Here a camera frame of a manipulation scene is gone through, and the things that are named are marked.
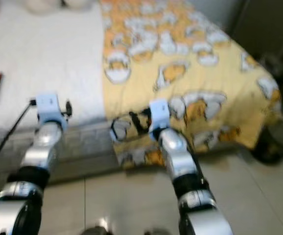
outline silver robot arm segment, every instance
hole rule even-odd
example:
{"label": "silver robot arm segment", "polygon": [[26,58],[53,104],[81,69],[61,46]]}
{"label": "silver robot arm segment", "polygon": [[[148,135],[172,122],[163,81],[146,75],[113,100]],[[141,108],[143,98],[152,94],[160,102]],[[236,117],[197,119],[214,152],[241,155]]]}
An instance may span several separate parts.
{"label": "silver robot arm segment", "polygon": [[232,235],[184,136],[171,128],[159,132],[159,146],[178,199],[180,235]]}
{"label": "silver robot arm segment", "polygon": [[36,97],[40,128],[21,167],[11,173],[0,192],[0,235],[37,235],[43,192],[67,127],[56,94]]}

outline yellow bedspread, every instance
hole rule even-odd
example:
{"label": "yellow bedspread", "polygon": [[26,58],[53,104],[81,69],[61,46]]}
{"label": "yellow bedspread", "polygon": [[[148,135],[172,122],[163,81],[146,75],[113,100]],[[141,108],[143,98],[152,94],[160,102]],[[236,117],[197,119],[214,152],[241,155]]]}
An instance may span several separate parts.
{"label": "yellow bedspread", "polygon": [[[139,113],[151,100],[169,101],[171,124],[197,151],[219,141],[253,148],[281,95],[270,74],[190,3],[179,0],[100,0],[105,21],[103,65],[107,118]],[[119,133],[134,135],[129,119]],[[163,164],[143,137],[115,143],[125,167]]]}

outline cable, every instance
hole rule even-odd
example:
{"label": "cable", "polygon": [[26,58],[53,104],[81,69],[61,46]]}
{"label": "cable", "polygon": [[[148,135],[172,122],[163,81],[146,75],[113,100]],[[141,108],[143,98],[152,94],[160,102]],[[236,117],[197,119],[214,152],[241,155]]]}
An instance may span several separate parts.
{"label": "cable", "polygon": [[27,107],[24,109],[22,114],[19,116],[18,120],[14,123],[13,127],[11,128],[11,130],[9,130],[9,132],[5,135],[5,137],[3,138],[2,142],[0,143],[0,152],[1,152],[2,148],[4,147],[5,143],[7,142],[7,140],[9,139],[9,137],[13,134],[13,132],[17,128],[18,124],[20,123],[20,121],[22,120],[22,118],[24,117],[24,115],[26,114],[28,109],[30,108],[30,106],[35,106],[35,105],[36,105],[36,101],[35,100],[31,100],[29,102]]}

